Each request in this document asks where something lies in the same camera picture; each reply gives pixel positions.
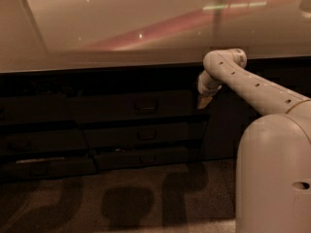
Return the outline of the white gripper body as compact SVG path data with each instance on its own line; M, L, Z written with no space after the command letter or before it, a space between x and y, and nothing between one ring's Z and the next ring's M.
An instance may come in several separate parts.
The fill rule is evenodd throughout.
M199 74L197 79L197 90L202 96L214 96L221 88L222 84L213 79L206 71Z

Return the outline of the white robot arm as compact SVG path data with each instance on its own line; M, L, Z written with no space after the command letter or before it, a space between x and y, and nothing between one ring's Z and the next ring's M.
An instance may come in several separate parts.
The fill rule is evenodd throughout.
M311 102L248 72L243 50L203 58L197 89L226 84L261 117L244 131L236 162L236 233L311 233Z

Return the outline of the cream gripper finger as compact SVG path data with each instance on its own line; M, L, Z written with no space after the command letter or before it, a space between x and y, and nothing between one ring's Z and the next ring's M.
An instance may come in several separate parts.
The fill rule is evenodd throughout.
M207 107L207 105L213 100L211 96L199 95L197 98L197 109L202 110Z

